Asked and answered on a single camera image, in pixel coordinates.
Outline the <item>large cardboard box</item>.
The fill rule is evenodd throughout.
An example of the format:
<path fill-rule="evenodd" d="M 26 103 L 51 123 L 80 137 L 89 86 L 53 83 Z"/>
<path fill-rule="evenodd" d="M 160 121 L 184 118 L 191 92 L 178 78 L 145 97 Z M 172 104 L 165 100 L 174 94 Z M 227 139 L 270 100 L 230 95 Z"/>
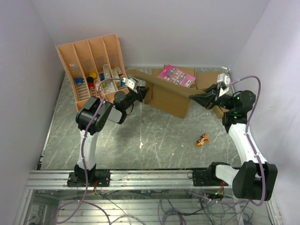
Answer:
<path fill-rule="evenodd" d="M 161 68 L 152 69 L 150 73 L 130 68 L 126 70 L 127 76 L 145 81 L 145 86 L 149 88 L 144 103 L 164 111 L 178 118 L 185 118 L 191 104 L 191 95 L 204 94 L 203 90 L 196 87 L 181 87 L 171 82 L 165 82 L 158 77 L 163 70 Z"/>

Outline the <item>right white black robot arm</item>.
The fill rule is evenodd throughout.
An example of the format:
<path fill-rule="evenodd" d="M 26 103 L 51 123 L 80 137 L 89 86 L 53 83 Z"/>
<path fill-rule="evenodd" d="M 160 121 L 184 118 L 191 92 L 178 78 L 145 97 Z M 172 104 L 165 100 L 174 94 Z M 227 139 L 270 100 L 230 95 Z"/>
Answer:
<path fill-rule="evenodd" d="M 212 162 L 206 170 L 206 180 L 214 186 L 221 181 L 225 182 L 232 187 L 236 198 L 268 201 L 272 196 L 278 169 L 260 153 L 249 129 L 248 112 L 256 105 L 256 95 L 249 90 L 228 95 L 222 94 L 223 90 L 214 84 L 203 94 L 189 96 L 207 110 L 214 106 L 227 110 L 222 124 L 232 138 L 241 160 L 241 167 L 238 169 L 227 163 Z"/>

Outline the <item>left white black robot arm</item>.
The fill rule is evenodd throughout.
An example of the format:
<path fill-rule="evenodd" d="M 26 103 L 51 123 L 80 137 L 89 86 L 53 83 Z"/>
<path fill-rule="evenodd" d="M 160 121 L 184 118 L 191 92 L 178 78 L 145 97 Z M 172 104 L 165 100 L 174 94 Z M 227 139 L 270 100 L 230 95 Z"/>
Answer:
<path fill-rule="evenodd" d="M 142 102 L 149 88 L 137 86 L 129 93 L 118 91 L 114 94 L 113 102 L 90 97 L 77 113 L 75 121 L 80 130 L 80 153 L 74 171 L 68 176 L 68 187 L 99 186 L 108 187 L 111 173 L 109 170 L 96 168 L 96 145 L 100 131 L 106 122 L 122 124 L 127 117 L 127 109 L 135 101 Z"/>

